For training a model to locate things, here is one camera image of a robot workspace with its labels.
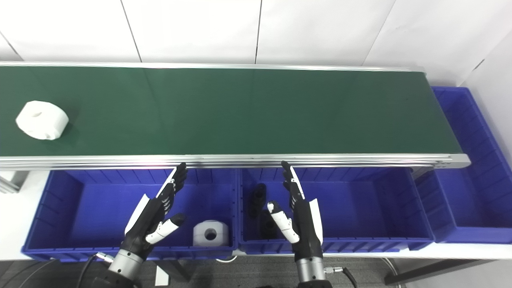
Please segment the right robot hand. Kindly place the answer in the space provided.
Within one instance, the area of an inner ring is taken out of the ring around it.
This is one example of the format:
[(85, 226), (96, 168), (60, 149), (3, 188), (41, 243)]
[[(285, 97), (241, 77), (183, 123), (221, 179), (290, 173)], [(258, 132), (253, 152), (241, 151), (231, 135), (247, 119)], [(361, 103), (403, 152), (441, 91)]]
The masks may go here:
[(283, 186), (289, 193), (289, 207), (293, 213), (286, 215), (277, 201), (267, 203), (267, 209), (284, 237), (291, 243), (294, 260), (322, 258), (322, 221), (318, 200), (308, 201), (294, 168), (286, 161), (281, 163)]

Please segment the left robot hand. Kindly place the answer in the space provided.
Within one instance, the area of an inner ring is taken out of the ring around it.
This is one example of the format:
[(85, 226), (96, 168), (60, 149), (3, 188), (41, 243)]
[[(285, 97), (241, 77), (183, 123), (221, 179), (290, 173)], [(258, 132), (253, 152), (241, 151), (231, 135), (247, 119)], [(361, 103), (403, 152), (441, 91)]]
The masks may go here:
[(187, 165), (182, 162), (176, 166), (162, 184), (154, 198), (144, 195), (144, 207), (136, 219), (129, 221), (128, 230), (120, 249), (136, 255), (146, 261), (154, 245), (181, 227), (186, 220), (183, 213), (166, 216), (174, 204), (176, 194), (183, 189), (187, 178)]

